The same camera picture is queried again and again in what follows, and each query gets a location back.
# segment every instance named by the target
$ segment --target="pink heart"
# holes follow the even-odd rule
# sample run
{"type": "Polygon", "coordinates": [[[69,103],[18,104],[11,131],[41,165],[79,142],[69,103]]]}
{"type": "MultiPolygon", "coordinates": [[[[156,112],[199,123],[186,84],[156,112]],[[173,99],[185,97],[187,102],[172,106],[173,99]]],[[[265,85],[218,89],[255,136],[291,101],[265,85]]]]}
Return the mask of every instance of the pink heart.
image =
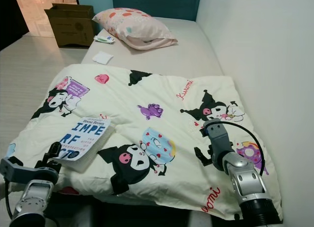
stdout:
{"type": "Polygon", "coordinates": [[[106,84],[109,81],[109,76],[107,74],[100,74],[95,77],[95,80],[101,84],[106,84]]]}

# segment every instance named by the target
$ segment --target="book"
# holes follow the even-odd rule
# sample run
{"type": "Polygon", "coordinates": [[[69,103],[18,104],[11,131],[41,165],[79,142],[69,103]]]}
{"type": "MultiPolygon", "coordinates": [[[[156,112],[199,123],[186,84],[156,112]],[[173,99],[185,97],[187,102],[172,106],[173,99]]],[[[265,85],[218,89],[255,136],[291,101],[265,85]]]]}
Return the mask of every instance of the book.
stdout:
{"type": "Polygon", "coordinates": [[[110,119],[84,117],[61,138],[60,154],[54,158],[62,165],[83,172],[94,160],[112,133],[110,119]]]}

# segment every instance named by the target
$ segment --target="white wall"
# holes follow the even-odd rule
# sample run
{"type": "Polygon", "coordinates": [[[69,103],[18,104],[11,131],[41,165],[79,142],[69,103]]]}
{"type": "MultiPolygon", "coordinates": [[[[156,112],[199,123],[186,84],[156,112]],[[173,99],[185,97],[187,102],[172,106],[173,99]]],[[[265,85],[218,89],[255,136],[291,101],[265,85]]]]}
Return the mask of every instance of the white wall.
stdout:
{"type": "Polygon", "coordinates": [[[314,0],[201,0],[197,23],[268,146],[285,226],[314,226],[314,0]]]}

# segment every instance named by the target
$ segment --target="mattress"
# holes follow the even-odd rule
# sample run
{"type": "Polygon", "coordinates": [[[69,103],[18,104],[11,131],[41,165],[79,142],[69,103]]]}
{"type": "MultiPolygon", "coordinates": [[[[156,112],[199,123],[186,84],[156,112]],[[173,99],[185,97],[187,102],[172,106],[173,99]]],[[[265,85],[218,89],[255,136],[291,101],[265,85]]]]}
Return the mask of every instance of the mattress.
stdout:
{"type": "MultiPolygon", "coordinates": [[[[113,45],[94,41],[82,64],[95,63],[93,56],[102,50],[114,56],[108,66],[186,78],[223,75],[208,39],[195,22],[157,19],[175,35],[177,44],[160,49],[135,50],[117,38],[113,45]]],[[[98,35],[107,37],[110,34],[103,29],[98,35]]]]}

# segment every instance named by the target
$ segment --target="white tissue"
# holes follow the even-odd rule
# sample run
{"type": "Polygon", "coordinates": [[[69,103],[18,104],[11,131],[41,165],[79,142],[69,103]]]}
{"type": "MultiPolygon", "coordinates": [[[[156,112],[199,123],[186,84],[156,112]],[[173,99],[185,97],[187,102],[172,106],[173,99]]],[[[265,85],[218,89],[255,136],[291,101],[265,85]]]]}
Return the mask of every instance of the white tissue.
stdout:
{"type": "Polygon", "coordinates": [[[109,62],[109,60],[111,60],[111,58],[113,57],[113,55],[108,54],[106,52],[103,51],[99,51],[97,55],[95,55],[93,57],[93,61],[99,63],[99,64],[107,64],[109,62]]]}

